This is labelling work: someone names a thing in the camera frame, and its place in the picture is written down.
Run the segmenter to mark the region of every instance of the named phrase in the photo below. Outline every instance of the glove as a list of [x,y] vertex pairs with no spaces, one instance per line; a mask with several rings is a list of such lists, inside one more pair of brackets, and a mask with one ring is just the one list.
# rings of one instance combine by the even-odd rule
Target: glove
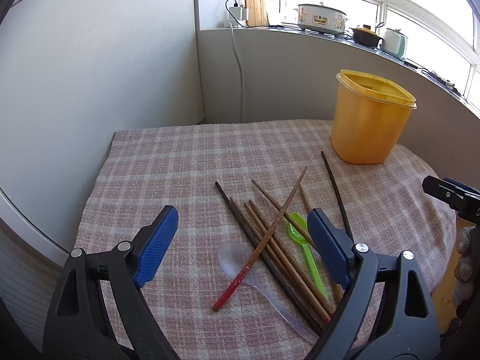
[[473,295],[473,281],[477,275],[478,267],[475,267],[471,256],[472,239],[470,232],[480,226],[464,227],[459,230],[457,234],[457,241],[455,248],[461,255],[455,267],[455,284],[452,294],[452,303],[455,307],[460,306],[465,300],[468,300]]

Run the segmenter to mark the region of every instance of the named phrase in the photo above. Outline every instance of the red-tipped chopstick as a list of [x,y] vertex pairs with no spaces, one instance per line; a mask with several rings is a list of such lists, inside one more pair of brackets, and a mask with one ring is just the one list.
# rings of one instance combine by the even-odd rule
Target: red-tipped chopstick
[[258,246],[255,248],[255,250],[254,250],[253,254],[251,255],[251,257],[249,258],[249,260],[246,262],[246,264],[243,266],[243,268],[237,274],[237,277],[235,279],[233,279],[233,281],[230,283],[230,285],[227,287],[227,289],[222,293],[220,298],[218,298],[218,300],[215,302],[215,304],[212,307],[213,311],[218,311],[223,307],[223,305],[227,302],[227,300],[229,300],[230,296],[233,294],[233,292],[237,289],[239,284],[242,282],[243,278],[247,275],[250,268],[253,266],[253,264],[255,264],[255,261],[257,261],[258,256],[260,256],[260,253],[262,253],[263,248],[267,245],[268,240],[270,240],[270,237],[272,237],[273,232],[275,231],[278,224],[282,220],[282,217],[283,217],[285,211],[287,210],[290,202],[292,201],[293,196],[295,195],[295,192],[297,191],[297,189],[300,185],[300,182],[302,181],[303,176],[305,175],[306,171],[307,171],[307,167],[304,167],[303,171],[301,172],[300,176],[298,177],[297,182],[293,186],[293,189],[290,192],[289,197],[286,198],[286,201],[285,201],[282,209],[278,213],[277,217],[273,221],[270,228],[268,228],[267,233],[262,238],[262,240],[259,242]]

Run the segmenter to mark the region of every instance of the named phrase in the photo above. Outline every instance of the cord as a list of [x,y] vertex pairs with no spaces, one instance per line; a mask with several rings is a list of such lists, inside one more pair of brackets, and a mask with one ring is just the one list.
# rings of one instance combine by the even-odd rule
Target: cord
[[243,71],[242,71],[242,64],[240,63],[237,49],[235,48],[235,36],[233,34],[233,26],[232,23],[229,22],[230,30],[232,31],[232,47],[233,47],[233,54],[235,55],[235,59],[237,60],[238,65],[238,72],[240,73],[240,123],[243,122]]
[[[225,1],[225,9],[226,9],[226,11],[230,14],[230,16],[233,17],[234,21],[236,21],[239,26],[241,26],[241,27],[243,27],[243,28],[258,28],[258,27],[279,28],[278,26],[269,26],[269,25],[266,25],[266,26],[244,26],[244,25],[243,25],[242,23],[240,23],[240,22],[237,20],[237,18],[236,18],[234,15],[232,15],[232,13],[230,12],[229,7],[227,7],[227,2],[229,2],[229,1],[230,1],[230,0]],[[232,1],[235,1],[235,4],[236,4],[235,6],[237,7],[237,6],[238,6],[237,0],[232,0]]]

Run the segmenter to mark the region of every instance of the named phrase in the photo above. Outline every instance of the spoon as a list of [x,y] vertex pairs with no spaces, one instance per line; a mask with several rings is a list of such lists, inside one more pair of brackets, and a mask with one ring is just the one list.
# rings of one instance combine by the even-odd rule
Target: spoon
[[[297,224],[304,229],[307,230],[307,224],[304,219],[298,215],[296,212],[292,212],[290,214],[292,219],[297,222]],[[294,240],[297,244],[301,246],[303,251],[303,255],[307,260],[307,265],[310,268],[311,276],[313,277],[313,282],[318,290],[322,293],[322,295],[326,298],[327,294],[325,292],[325,287],[323,286],[322,279],[320,278],[320,274],[318,273],[317,264],[315,264],[314,256],[311,253],[310,245],[308,244],[307,240],[301,235],[296,228],[294,228],[290,222],[286,223],[286,231],[289,233],[289,236],[292,240]]]
[[[240,269],[243,268],[245,261],[251,256],[251,250],[234,241],[227,241],[220,245],[217,252],[218,265],[223,273],[229,278],[234,279]],[[318,336],[293,316],[285,307],[283,307],[273,295],[271,295],[257,279],[258,266],[253,265],[249,273],[245,276],[242,283],[249,284],[259,290],[263,296],[267,298],[270,304],[277,310],[283,319],[288,323],[293,330],[300,334],[305,340],[311,344],[316,344]]]

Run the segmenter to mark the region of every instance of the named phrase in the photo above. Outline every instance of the red paint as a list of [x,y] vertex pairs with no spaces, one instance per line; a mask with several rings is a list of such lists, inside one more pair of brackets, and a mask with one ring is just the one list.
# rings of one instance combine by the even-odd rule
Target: red paint
[[220,295],[220,298],[218,298],[218,300],[215,302],[212,307],[213,311],[218,311],[224,306],[224,304],[227,302],[227,300],[229,300],[229,298],[235,292],[242,280],[245,278],[250,268],[251,265],[246,265],[241,269],[241,271],[237,274],[237,277],[233,279],[227,289],[223,291],[222,295]]

